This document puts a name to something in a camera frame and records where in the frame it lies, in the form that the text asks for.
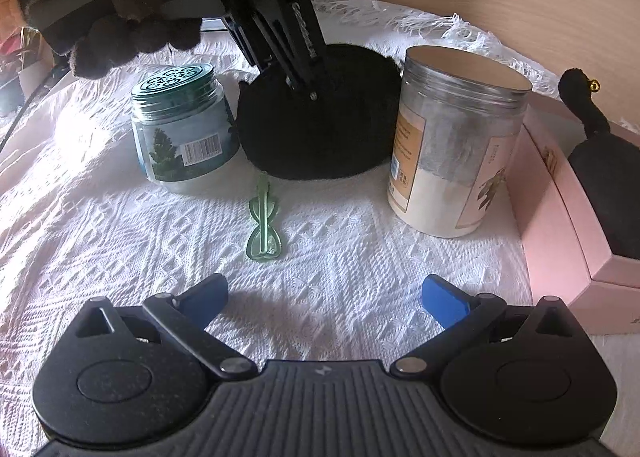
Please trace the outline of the black mesh hat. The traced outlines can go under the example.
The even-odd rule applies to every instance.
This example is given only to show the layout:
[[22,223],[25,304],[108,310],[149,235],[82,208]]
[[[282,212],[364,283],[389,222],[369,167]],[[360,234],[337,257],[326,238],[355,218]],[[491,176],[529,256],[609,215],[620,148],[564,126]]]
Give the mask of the black mesh hat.
[[292,89],[277,66],[242,84],[235,123],[257,169],[285,180],[331,180],[390,160],[401,86],[396,62],[330,44],[326,66],[316,91]]

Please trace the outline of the black plush cat toy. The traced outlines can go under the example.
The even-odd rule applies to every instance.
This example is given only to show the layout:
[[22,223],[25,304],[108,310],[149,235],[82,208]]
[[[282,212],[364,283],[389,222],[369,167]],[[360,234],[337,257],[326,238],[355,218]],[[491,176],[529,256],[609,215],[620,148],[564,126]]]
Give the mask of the black plush cat toy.
[[564,105],[584,126],[586,139],[568,162],[596,214],[614,255],[639,258],[639,147],[612,132],[593,103],[599,84],[579,68],[565,70],[558,84]]

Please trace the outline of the green transparent hair clip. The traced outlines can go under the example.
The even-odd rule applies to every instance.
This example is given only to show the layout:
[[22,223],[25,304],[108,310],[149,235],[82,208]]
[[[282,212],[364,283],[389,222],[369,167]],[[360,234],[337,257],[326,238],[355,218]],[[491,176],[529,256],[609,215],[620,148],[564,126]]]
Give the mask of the green transparent hair clip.
[[246,255],[256,262],[267,262],[280,257],[282,241],[271,221],[278,212],[278,199],[270,193],[267,173],[263,172],[256,185],[256,196],[250,199],[250,217],[256,222],[246,244]]

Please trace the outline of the pink cardboard box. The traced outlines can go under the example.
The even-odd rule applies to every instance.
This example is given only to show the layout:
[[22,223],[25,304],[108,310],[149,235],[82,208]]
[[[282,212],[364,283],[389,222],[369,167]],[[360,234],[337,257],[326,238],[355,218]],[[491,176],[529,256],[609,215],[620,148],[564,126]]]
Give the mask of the pink cardboard box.
[[639,262],[614,255],[567,156],[585,139],[559,100],[529,95],[508,170],[534,300],[557,295],[590,335],[639,331]]

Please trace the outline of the green lid glass jar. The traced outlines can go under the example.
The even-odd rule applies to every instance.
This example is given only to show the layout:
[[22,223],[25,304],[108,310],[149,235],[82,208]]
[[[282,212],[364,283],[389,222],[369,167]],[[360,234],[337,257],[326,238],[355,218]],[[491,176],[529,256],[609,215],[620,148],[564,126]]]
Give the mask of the green lid glass jar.
[[131,104],[140,167],[171,193],[207,190],[238,154],[234,117],[213,65],[166,67],[131,90]]

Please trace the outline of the clear jar white powder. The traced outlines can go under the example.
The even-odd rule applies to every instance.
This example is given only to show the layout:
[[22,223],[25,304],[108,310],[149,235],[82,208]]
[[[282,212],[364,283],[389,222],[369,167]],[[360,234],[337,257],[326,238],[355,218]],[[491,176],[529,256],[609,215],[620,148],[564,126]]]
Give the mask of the clear jar white powder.
[[456,238],[483,221],[532,91],[517,70],[457,49],[406,52],[388,203],[413,229]]

